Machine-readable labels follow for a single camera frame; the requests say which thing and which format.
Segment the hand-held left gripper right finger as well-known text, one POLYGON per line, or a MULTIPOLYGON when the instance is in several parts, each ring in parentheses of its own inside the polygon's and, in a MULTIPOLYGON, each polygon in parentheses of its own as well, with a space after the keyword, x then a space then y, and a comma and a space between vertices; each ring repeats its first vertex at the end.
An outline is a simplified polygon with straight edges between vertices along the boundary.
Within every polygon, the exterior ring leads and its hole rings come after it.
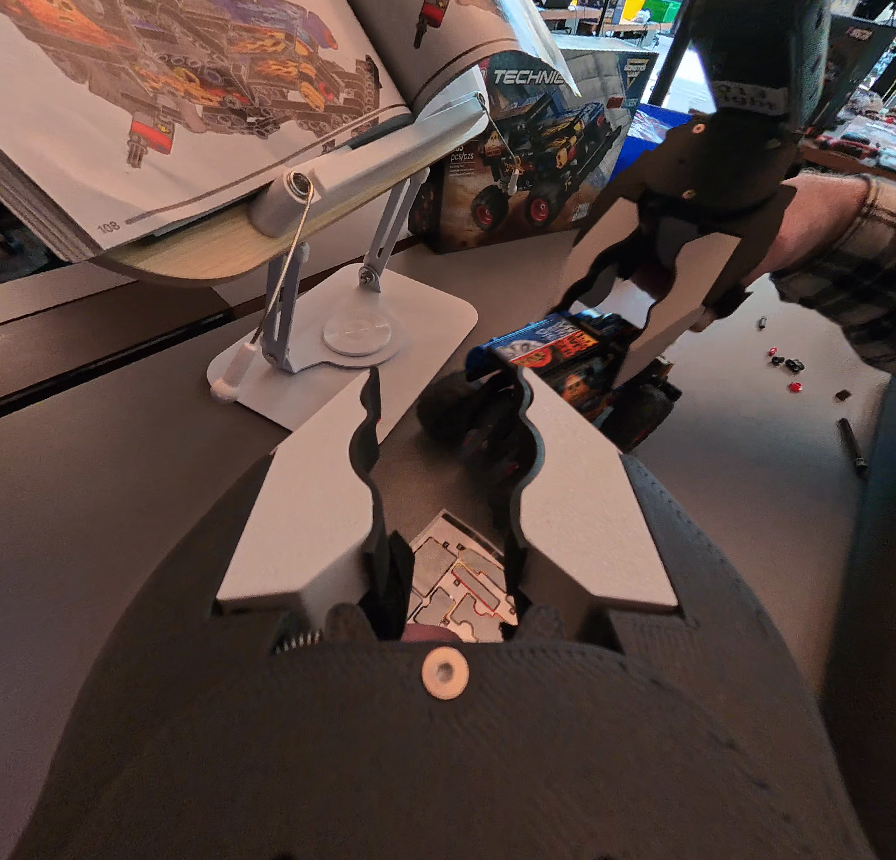
POLYGON ((513 366, 520 476, 507 499, 509 592, 588 637, 609 612, 667 615, 678 596, 623 456, 531 369, 513 366))

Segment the long black axle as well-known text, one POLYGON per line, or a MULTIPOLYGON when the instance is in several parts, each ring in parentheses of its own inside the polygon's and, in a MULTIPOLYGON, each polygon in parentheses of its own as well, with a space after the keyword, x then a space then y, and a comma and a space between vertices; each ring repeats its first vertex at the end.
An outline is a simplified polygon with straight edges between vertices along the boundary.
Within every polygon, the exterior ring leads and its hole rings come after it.
POLYGON ((864 455, 864 451, 857 440, 857 435, 852 427, 851 422, 847 418, 839 418, 837 427, 840 432, 841 439, 846 448, 847 455, 853 465, 854 470, 860 477, 868 474, 869 463, 864 455))

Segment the dark perforated chair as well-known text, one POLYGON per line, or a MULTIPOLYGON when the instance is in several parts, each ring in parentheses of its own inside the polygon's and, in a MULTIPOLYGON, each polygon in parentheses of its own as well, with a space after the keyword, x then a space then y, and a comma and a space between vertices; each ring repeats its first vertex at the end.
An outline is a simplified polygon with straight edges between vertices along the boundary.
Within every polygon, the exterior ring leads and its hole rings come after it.
POLYGON ((895 385, 871 449, 822 691, 841 775, 878 858, 895 857, 895 385))

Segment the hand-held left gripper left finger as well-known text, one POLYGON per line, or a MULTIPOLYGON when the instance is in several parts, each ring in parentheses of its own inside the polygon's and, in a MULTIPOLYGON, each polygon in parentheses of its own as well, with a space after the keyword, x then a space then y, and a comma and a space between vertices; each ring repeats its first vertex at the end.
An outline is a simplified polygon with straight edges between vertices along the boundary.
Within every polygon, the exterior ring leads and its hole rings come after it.
POLYGON ((224 610, 286 610, 315 631, 349 604, 379 639, 401 638, 413 552, 387 532, 373 479, 381 414, 372 367, 276 448, 218 589, 224 610))

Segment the grey desk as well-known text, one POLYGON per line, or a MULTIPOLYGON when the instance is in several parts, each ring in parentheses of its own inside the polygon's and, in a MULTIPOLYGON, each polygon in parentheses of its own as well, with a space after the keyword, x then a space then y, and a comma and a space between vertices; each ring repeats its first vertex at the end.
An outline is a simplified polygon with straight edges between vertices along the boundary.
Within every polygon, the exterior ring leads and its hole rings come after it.
MULTIPOLYGON (((209 395, 210 361, 254 321, 240 317, 2 418, 2 858, 124 610, 284 437, 209 395)), ((863 491, 836 422, 850 420, 869 451, 890 379, 767 281, 669 357, 683 397, 634 454, 735 564, 819 691, 863 491), (771 347, 805 370, 770 366, 771 347), (789 392, 791 381, 803 391, 789 392), (852 397, 839 403, 843 389, 852 397)))

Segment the white book stand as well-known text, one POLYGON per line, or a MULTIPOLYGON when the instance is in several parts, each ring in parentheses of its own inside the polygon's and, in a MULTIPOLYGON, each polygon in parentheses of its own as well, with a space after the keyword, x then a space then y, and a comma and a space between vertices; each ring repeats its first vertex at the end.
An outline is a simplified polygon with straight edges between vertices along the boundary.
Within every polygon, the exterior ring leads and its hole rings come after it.
POLYGON ((131 242, 93 259, 123 275, 176 286, 228 282, 268 267, 263 320, 207 370, 213 398, 239 402, 298 430, 362 370, 377 368, 384 438, 476 325, 470 303, 388 269, 429 168, 474 136, 488 113, 471 68, 414 121, 358 147, 284 170, 251 200, 205 216, 147 247, 131 242), (301 292, 311 240, 387 196, 362 232, 359 264, 301 292))

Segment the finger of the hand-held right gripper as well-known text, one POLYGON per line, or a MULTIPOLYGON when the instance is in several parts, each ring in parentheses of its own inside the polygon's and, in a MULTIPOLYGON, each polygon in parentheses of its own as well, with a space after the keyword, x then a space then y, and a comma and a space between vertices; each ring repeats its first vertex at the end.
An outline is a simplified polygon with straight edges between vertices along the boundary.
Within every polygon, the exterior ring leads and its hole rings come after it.
POLYGON ((570 311, 577 303, 598 307, 617 282, 628 282, 655 303, 662 297, 662 265, 658 258, 661 209, 654 200, 640 203, 620 198, 577 237, 564 274, 573 279, 562 288, 548 312, 570 311))
POLYGON ((678 250, 670 269, 659 262, 643 262, 632 281, 653 299, 639 337, 633 339, 616 375, 620 388, 641 373, 674 344, 705 308, 705 297, 738 248, 739 237, 711 233, 689 241, 678 250))

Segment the sticker sheet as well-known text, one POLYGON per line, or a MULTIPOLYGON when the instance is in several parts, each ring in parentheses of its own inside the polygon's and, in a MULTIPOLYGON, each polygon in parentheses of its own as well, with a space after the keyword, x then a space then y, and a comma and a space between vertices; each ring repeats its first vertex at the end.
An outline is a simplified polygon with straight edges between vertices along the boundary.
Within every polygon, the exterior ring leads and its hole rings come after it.
POLYGON ((447 509, 410 546, 407 622, 450 630, 464 642, 503 642, 518 620, 502 552, 447 509))

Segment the blue storage bin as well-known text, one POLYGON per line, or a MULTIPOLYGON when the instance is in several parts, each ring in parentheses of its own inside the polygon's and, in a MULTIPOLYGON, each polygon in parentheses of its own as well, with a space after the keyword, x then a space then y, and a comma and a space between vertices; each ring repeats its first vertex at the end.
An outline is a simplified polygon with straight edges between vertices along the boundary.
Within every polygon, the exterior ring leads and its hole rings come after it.
POLYGON ((671 128, 685 124, 691 118, 692 115, 689 113, 669 110, 653 104, 640 104, 623 141, 610 180, 613 181, 641 155, 658 147, 665 140, 666 133, 671 128))

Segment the monster truck toy box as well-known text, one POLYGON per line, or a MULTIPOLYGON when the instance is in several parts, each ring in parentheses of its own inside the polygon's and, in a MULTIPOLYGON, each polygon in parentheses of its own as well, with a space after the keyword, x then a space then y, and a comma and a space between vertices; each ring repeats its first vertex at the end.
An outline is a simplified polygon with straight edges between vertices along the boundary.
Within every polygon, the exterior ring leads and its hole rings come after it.
POLYGON ((479 63, 491 119, 430 170, 408 228, 436 253, 577 229, 609 183, 657 54, 561 35, 577 90, 519 50, 479 63))

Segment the instruction booklet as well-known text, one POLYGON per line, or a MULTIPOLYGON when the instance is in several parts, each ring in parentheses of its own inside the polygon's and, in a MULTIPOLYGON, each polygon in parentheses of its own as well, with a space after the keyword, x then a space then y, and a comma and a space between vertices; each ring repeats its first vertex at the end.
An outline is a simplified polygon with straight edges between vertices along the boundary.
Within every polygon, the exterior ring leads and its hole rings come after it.
POLYGON ((1 0, 2 203, 88 261, 409 126, 493 54, 579 89, 532 0, 1 0))

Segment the brick-built monster truck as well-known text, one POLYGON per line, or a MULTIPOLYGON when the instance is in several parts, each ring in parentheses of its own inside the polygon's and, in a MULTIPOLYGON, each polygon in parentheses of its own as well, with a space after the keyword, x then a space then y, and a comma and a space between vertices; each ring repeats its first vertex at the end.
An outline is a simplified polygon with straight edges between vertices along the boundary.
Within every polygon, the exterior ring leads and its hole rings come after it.
POLYGON ((673 412, 682 391, 673 368, 654 359, 621 387, 613 382, 637 328, 598 309, 554 312, 469 351, 464 367, 427 386, 417 415, 423 431, 461 451, 485 481, 496 530, 509 529, 512 490, 532 461, 517 419, 521 392, 508 367, 529 369, 622 452, 632 451, 673 412))

